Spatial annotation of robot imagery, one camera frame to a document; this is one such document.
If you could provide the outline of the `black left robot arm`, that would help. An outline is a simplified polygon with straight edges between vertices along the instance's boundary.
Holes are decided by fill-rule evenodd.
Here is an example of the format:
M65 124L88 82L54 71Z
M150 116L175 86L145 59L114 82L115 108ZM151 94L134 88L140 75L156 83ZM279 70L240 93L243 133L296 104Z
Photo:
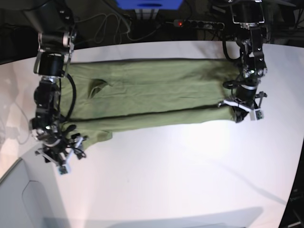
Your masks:
M256 103L267 96L258 92L261 78L267 73L263 52L262 26L265 22L262 2L260 0L226 0L222 4L231 12L232 22L236 26L235 41L239 47L240 57L231 59L227 53L226 42L223 51L227 60L239 68L234 80L226 81L223 87L231 91L231 96L219 103L219 106L230 106L236 123L242 122L247 115L251 120L263 119L261 103Z

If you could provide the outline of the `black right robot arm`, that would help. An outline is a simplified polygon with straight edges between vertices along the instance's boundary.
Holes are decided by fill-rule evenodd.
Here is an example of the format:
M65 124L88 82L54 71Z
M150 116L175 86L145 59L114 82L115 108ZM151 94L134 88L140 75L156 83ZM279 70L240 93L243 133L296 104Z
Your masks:
M35 116L29 121L32 136L42 147L35 153L52 162L59 174L70 172L68 161L72 154L78 159L86 157L82 148L85 136L69 133L76 129L70 119L76 103L76 85L68 74L76 39L72 10L64 0L16 0L17 10L24 13L38 32L38 54L33 72L41 77L34 92ZM66 115L61 114L61 80L67 78L72 86L72 102Z

